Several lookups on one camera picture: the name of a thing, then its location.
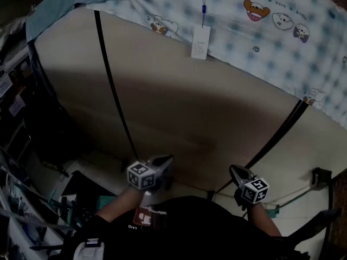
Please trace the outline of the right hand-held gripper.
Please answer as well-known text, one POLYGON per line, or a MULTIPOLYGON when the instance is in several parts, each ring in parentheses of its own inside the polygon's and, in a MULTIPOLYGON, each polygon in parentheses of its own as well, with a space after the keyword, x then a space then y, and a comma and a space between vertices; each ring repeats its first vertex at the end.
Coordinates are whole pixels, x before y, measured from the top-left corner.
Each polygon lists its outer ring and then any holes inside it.
MULTIPOLYGON (((236 185, 239 185, 239 176, 254 176, 248 168, 239 165, 230 165, 229 173, 236 185)), ((254 205, 264 200, 269 191, 269 185, 264 178, 255 177, 237 187, 234 198, 238 205, 254 205)))

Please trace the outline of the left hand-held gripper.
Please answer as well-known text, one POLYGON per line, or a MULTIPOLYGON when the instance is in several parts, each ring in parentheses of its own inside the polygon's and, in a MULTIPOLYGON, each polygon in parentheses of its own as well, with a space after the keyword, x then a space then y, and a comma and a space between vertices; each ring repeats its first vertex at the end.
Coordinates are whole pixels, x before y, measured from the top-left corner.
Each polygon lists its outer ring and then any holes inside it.
POLYGON ((135 161, 126 169, 127 181, 137 190, 156 191, 162 184, 160 177, 170 169, 173 161, 171 154, 157 156, 146 162, 135 161))

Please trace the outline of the person's left forearm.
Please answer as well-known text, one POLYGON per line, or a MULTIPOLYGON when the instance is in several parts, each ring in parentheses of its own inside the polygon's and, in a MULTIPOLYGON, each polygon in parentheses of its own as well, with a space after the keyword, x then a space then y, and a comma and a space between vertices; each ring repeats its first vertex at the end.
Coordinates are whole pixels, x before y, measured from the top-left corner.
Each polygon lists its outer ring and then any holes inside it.
POLYGON ((145 191, 133 186, 126 188, 118 197, 97 212, 97 216, 112 222, 121 215, 140 207, 145 191))

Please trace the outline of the person's right forearm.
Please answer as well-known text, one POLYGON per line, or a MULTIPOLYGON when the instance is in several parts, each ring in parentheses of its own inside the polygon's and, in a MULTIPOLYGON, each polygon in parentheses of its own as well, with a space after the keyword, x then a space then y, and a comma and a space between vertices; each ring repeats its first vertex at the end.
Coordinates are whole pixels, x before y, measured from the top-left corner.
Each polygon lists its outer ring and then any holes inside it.
POLYGON ((266 209, 262 204, 257 203, 247 208, 248 221, 255 225, 258 229, 272 237, 281 237, 281 233, 277 226, 269 217, 266 209))

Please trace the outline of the person's black shirt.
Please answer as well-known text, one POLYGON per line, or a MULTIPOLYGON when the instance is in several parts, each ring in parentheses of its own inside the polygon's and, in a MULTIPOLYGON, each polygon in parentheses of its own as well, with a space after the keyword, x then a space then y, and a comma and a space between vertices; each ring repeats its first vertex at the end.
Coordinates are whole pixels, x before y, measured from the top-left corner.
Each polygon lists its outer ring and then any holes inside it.
POLYGON ((187 196, 130 210, 112 222, 92 217, 65 241, 59 260, 73 260, 88 239, 102 260, 310 260, 286 250, 251 222, 204 198, 187 196))

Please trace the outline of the teal plastic piece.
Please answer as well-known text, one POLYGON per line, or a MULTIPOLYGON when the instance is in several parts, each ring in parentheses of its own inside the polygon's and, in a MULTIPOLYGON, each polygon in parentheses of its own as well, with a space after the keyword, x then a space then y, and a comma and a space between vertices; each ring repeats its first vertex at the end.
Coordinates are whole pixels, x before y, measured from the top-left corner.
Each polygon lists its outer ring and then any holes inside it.
POLYGON ((101 210, 103 207, 111 203, 116 196, 99 196, 97 201, 97 210, 101 210))

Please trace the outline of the black caster wheel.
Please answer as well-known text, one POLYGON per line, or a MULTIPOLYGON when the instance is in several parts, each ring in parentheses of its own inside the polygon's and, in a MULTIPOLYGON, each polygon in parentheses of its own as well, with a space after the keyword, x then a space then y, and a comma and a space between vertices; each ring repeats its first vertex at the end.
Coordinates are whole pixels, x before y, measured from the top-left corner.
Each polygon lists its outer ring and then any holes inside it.
POLYGON ((332 171, 316 167, 312 170, 311 189, 320 191, 329 185, 331 179, 332 171))

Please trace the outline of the black folding cart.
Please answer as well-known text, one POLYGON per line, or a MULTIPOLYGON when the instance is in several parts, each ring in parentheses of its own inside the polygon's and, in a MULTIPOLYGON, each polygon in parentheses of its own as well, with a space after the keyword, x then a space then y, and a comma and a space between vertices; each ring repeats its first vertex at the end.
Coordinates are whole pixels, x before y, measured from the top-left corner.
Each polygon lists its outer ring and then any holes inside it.
POLYGON ((63 190, 62 196, 67 198, 67 203, 71 206, 67 213, 68 223, 81 227, 98 211, 99 196, 116 195, 87 178, 80 171, 75 171, 63 190))

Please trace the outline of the white body-worn pouch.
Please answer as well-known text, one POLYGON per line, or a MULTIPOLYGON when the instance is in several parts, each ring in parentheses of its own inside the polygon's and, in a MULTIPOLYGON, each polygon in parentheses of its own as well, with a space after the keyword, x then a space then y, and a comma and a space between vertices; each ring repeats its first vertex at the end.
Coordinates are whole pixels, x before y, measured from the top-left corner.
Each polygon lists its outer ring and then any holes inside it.
POLYGON ((90 238, 75 249, 73 260, 103 260, 105 244, 99 238, 90 238))

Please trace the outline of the white hang tag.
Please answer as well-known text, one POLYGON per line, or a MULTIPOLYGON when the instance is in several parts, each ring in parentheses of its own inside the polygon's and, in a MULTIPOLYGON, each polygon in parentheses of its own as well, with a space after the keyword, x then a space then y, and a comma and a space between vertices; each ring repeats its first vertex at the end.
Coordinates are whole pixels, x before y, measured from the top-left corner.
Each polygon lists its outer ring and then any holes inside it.
POLYGON ((198 60, 205 60, 207 58, 210 27, 205 25, 205 16, 207 12, 206 0, 202 0, 202 22, 201 24, 194 25, 191 57, 198 60))

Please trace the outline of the checked cartoon print cloth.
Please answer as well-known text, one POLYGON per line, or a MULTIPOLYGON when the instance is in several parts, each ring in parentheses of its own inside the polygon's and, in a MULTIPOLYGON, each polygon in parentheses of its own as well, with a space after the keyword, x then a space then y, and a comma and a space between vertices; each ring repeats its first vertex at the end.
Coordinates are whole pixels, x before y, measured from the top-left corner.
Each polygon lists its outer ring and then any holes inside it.
POLYGON ((347 10, 332 0, 108 0, 103 11, 191 43, 321 110, 347 129, 347 10))

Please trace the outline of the dark storage shelf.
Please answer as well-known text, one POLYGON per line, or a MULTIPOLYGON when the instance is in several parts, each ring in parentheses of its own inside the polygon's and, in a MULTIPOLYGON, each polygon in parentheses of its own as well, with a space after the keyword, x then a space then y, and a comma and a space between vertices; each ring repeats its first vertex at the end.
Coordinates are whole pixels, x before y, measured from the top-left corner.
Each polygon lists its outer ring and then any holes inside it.
POLYGON ((20 162, 33 149, 44 166, 62 171, 61 107, 37 79, 27 49, 0 66, 0 78, 6 74, 13 85, 0 99, 0 147, 20 162), (26 106, 13 117, 9 107, 17 95, 26 106))

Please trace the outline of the white paper note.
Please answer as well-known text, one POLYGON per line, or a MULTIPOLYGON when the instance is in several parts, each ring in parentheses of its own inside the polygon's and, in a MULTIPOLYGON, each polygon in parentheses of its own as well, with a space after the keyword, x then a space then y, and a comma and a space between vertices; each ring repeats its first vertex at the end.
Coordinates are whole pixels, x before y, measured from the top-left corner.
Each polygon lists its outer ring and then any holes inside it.
POLYGON ((0 99, 5 95, 12 85, 12 80, 8 74, 3 75, 0 78, 0 99))
POLYGON ((20 95, 17 95, 13 101, 13 103, 9 107, 10 114, 15 117, 22 108, 26 106, 24 100, 20 95))

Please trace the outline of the white shelf rack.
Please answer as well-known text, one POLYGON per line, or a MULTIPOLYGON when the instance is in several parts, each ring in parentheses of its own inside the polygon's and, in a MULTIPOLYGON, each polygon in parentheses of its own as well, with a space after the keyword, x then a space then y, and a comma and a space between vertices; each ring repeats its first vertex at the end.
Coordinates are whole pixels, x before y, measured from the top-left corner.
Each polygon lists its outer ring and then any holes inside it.
POLYGON ((8 218, 8 237, 27 260, 48 260, 47 247, 73 233, 49 203, 54 183, 64 178, 34 152, 20 162, 0 147, 0 218, 8 218))

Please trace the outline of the silver foil sheet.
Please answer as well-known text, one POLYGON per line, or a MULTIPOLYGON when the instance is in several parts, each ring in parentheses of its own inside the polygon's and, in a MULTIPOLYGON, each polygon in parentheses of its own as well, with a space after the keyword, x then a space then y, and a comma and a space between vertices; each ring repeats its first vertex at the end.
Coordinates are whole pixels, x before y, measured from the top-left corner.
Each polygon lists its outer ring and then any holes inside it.
POLYGON ((25 23, 26 17, 18 17, 7 25, 0 27, 0 64, 9 50, 18 42, 26 39, 25 23))

